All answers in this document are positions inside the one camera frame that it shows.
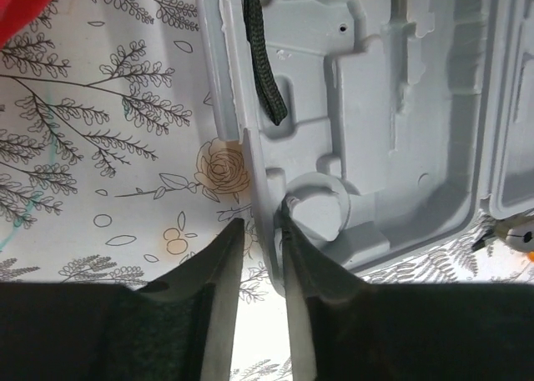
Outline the orange tape measure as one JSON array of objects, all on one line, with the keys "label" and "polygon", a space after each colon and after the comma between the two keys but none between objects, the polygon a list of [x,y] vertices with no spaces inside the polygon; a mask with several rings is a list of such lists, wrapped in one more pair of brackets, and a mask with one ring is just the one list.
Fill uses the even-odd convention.
[{"label": "orange tape measure", "polygon": [[279,126],[287,117],[288,109],[270,66],[260,0],[243,0],[243,16],[252,60],[255,90],[267,117],[275,126]]}]

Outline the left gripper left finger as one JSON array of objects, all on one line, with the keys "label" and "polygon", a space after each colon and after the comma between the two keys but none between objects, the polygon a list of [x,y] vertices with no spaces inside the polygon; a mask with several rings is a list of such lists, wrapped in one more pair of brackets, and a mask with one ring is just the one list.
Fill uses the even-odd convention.
[{"label": "left gripper left finger", "polygon": [[244,221],[146,286],[3,283],[4,380],[226,380]]}]

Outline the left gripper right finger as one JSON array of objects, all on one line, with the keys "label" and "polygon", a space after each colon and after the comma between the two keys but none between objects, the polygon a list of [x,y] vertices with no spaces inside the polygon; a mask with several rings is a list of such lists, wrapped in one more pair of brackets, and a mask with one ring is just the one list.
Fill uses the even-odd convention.
[{"label": "left gripper right finger", "polygon": [[529,283],[367,283],[280,226],[294,379],[532,379]]}]

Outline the black yellow screwdriver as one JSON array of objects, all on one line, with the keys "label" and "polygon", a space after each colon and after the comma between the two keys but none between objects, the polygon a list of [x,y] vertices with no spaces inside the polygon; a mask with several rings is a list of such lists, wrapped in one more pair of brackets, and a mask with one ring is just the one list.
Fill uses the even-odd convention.
[{"label": "black yellow screwdriver", "polygon": [[406,22],[407,0],[392,0],[391,9],[396,20]]}]

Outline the grey plastic tool case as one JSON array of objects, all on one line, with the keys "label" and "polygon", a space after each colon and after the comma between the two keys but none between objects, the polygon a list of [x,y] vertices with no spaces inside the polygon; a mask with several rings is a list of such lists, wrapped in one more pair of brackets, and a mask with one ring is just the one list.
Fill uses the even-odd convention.
[{"label": "grey plastic tool case", "polygon": [[288,109],[254,85],[243,0],[196,0],[220,139],[242,145],[282,292],[286,199],[307,238],[358,273],[533,208],[533,0],[260,0]]}]

